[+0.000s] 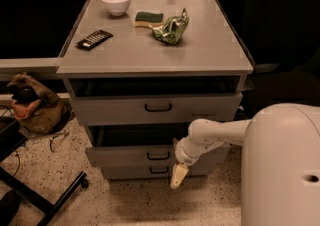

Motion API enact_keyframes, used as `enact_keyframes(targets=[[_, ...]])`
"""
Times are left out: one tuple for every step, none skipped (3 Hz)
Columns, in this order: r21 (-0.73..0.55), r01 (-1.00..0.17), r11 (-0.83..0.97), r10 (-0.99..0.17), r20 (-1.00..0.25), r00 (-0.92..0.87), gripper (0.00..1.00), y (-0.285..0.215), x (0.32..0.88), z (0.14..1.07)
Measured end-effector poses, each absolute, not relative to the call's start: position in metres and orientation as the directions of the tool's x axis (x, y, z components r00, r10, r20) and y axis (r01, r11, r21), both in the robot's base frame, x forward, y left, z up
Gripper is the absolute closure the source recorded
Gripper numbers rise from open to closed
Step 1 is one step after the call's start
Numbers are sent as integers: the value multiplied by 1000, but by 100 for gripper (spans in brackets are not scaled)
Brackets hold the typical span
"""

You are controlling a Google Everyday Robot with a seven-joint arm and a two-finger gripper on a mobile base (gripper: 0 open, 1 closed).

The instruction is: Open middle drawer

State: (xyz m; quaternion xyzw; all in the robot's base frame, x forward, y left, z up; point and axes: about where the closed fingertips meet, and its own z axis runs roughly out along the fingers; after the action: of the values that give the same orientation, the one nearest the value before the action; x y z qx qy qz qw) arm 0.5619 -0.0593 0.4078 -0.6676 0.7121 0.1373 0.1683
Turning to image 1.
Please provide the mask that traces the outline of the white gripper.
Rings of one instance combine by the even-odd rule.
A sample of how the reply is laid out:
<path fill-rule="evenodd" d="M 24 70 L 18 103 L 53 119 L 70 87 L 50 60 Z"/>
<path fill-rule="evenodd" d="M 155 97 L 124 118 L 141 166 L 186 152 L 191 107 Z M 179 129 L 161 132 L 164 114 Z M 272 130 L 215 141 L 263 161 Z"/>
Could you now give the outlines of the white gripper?
<path fill-rule="evenodd" d="M 175 156 L 179 164 L 173 166 L 170 187 L 178 188 L 188 173 L 188 167 L 195 164 L 201 155 L 210 151 L 213 143 L 204 138 L 184 137 L 180 140 L 172 139 Z"/>

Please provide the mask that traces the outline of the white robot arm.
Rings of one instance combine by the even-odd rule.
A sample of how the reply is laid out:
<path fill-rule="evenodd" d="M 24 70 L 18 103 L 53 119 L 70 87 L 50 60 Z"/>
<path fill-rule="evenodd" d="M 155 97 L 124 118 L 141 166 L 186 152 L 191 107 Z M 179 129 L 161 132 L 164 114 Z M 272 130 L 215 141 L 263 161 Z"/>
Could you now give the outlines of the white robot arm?
<path fill-rule="evenodd" d="M 242 148 L 241 226 L 320 226 L 319 107 L 283 103 L 248 120 L 193 121 L 175 142 L 170 187 L 224 143 Z"/>

